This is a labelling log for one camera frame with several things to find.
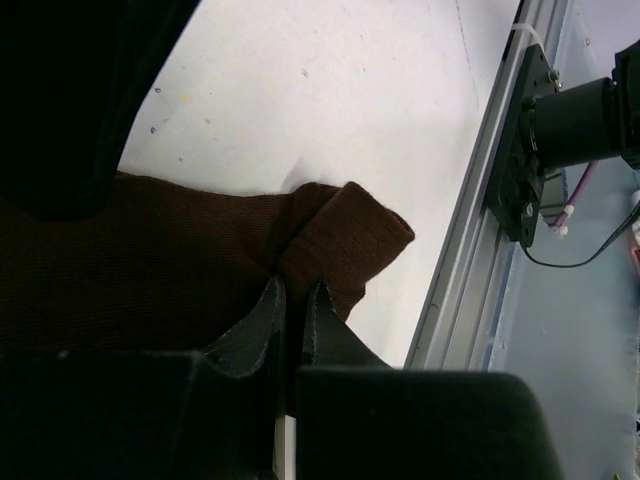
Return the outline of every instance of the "brown knit fabric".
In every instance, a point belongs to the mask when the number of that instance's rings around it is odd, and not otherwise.
[[[356,183],[235,197],[123,175],[90,220],[0,219],[0,350],[202,348],[275,273],[293,304],[326,279],[346,318],[414,238]]]

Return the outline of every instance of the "white surface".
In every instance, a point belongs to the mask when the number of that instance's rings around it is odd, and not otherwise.
[[[349,318],[402,365],[517,3],[203,0],[121,168],[243,195],[359,182],[417,235]]]
[[[582,16],[593,51],[598,75],[611,76],[614,55],[640,39],[640,1],[575,0],[577,14]]]

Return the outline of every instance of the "purple cable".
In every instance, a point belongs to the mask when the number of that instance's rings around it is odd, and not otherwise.
[[[580,181],[578,182],[576,189],[573,191],[573,193],[569,197],[569,201],[567,202],[567,205],[572,205],[575,207],[575,204],[580,198],[580,195],[582,195],[582,192],[584,192],[584,189],[587,186],[587,183],[589,182],[591,175],[593,175],[593,171],[596,169],[597,164],[598,162],[590,162],[589,165],[587,165],[587,168],[582,174],[582,178],[580,178]],[[566,222],[566,220],[567,220],[567,213],[562,212],[560,215],[558,215],[558,218],[556,218],[555,222],[553,222],[553,226],[556,228],[559,228],[562,225],[564,225],[564,222]]]

